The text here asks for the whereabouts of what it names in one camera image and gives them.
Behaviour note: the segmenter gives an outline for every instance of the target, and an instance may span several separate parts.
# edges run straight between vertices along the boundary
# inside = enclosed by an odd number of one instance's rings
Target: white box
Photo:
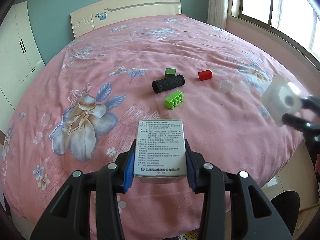
[[[173,183],[187,175],[182,120],[139,121],[133,174],[148,183]]]

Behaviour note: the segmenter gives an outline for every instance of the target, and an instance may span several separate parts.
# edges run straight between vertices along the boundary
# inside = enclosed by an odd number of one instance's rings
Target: pink wall
[[[236,17],[227,18],[226,31],[267,52],[286,67],[311,94],[320,96],[320,72],[286,41]]]

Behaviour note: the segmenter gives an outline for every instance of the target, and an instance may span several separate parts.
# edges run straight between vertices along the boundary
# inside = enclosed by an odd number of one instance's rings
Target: blue gripper pad
[[[132,151],[131,157],[129,159],[127,168],[124,172],[124,182],[123,182],[123,190],[124,192],[128,192],[128,189],[131,188],[133,182],[133,165],[134,165],[134,155],[135,150]]]
[[[197,188],[196,171],[193,168],[190,156],[187,152],[186,152],[186,161],[187,161],[187,179],[188,179],[189,187],[192,189],[193,192],[195,192]]]

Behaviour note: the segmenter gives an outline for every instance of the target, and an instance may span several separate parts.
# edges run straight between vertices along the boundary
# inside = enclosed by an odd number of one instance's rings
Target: wardrobe handle
[[[20,46],[21,46],[22,52],[24,53],[23,47],[22,47],[22,45],[21,45],[21,41],[19,41],[19,42],[20,42]]]
[[[23,40],[21,39],[21,42],[22,42],[22,46],[24,48],[24,52],[26,52],[26,48],[24,47],[24,44],[23,44]]]

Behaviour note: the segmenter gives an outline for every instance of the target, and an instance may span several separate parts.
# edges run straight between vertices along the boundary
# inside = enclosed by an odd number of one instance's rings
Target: window
[[[239,18],[275,33],[319,65],[320,17],[308,0],[240,0]]]

